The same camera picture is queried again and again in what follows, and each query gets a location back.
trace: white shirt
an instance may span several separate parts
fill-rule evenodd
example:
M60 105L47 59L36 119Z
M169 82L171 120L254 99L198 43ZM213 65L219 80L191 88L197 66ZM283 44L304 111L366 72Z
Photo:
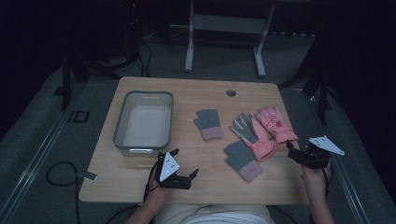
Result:
M208 215L194 215L188 217L182 224L270 224L262 217L257 217L247 213L222 212Z

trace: metal frame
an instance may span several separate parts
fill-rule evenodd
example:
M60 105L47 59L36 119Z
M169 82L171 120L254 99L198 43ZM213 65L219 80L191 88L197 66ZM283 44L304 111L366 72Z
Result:
M271 6L266 20L235 18L222 16L208 16L194 14L194 0L190 4L190 25L189 25L189 45L187 47L186 64L184 70L192 71L192 61L194 54L194 30L210 30L222 32L235 32L246 34L257 34L261 36L260 43L253 48L256 61L257 72L260 77L265 76L264 64L262 61L262 47L268 34L272 18L274 16L275 6Z

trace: gray glove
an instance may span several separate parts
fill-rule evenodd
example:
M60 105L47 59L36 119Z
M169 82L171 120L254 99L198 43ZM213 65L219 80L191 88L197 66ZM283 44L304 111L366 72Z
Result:
M231 126L231 129L237 136L241 137L244 142L248 142L250 144L254 144L259 141L257 134L251 126L250 121L252 117L253 116L250 114L246 115L245 113L242 113L240 119L235 119L233 126Z
M228 155L225 160L227 164L233 167L247 182L252 181L263 172L262 167L256 162L254 155L244 142L232 143L224 148L224 152Z
M197 111L196 114L198 119L195 119L194 123L205 141L223 137L217 109L203 109Z

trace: table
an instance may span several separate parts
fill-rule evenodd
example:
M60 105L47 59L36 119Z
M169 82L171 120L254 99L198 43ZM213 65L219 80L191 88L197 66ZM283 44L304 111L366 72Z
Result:
M236 95L228 96L227 90ZM129 91L170 91L175 97L171 141L164 150L180 149L175 156L181 167L178 175L189 175L196 168L199 173L192 180L191 189L175 189L169 203L308 203L301 167L288 158L285 147L279 147L271 159L261 162L264 173L249 183L225 162L223 149L240 140L230 127L241 112L254 113L260 107L277 105L290 125L275 84L152 77L120 80L88 169L98 177L82 184L79 198L83 202L143 201L149 171L158 154L124 157L112 142L122 101ZM193 123L195 112L205 108L219 111L222 139L205 142Z

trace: work glove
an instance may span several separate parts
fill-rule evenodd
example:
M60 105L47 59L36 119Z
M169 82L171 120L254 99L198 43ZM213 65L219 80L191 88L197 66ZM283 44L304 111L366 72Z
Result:
M285 146L286 141L297 141L297 135L284 123L283 115L279 108L266 106L258 110L256 119L275 138L278 146Z
M198 119L195 119L194 123L205 141L223 137L217 109L203 109L197 111L196 115Z
M242 113L239 119L235 119L231 129L244 140L258 161L265 161L274 155L275 141L268 139L269 134L252 115Z
M247 182L252 181L263 172L247 145L242 141L231 143L224 152L228 155L225 160Z

